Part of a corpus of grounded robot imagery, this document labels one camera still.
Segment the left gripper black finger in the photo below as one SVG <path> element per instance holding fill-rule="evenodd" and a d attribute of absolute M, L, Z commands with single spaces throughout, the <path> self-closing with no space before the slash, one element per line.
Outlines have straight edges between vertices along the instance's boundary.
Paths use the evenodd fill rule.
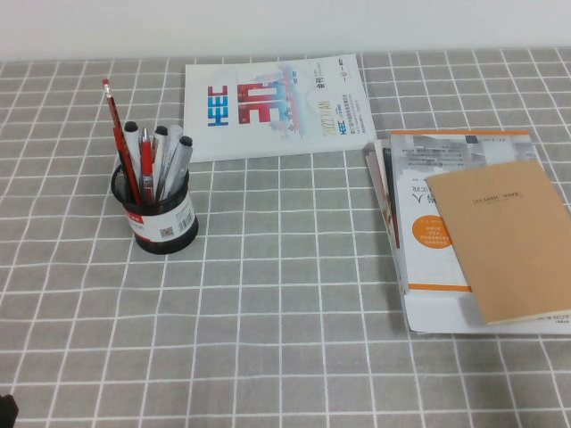
<path fill-rule="evenodd" d="M 10 394 L 0 396 L 0 428 L 13 428 L 19 414 L 18 405 Z"/>

